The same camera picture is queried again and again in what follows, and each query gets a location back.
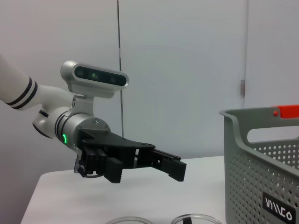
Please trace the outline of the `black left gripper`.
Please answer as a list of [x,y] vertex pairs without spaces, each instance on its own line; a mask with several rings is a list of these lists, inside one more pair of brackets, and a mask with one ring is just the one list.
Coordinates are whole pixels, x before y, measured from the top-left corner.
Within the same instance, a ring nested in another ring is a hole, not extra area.
[[81,129],[79,145],[85,147],[81,154],[81,176],[84,178],[105,177],[111,183],[120,183],[123,166],[133,168],[135,153],[137,167],[152,167],[172,179],[183,182],[186,164],[181,158],[160,150],[154,145],[125,139],[111,131]]

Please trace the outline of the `glass teacup with black holder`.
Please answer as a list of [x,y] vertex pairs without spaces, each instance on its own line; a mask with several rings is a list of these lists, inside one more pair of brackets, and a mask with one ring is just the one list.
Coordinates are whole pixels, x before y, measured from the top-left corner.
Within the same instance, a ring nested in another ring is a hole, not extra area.
[[118,217],[108,221],[105,224],[153,224],[150,220],[143,217],[127,216]]
[[171,224],[223,224],[220,220],[204,214],[184,214],[174,218]]

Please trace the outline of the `grey perforated storage bin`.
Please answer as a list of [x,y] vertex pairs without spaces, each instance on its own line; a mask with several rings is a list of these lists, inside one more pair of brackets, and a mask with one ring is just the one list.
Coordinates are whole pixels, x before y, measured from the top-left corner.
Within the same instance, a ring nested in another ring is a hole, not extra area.
[[299,126],[274,107],[223,110],[227,224],[299,224],[299,135],[249,142],[253,129]]

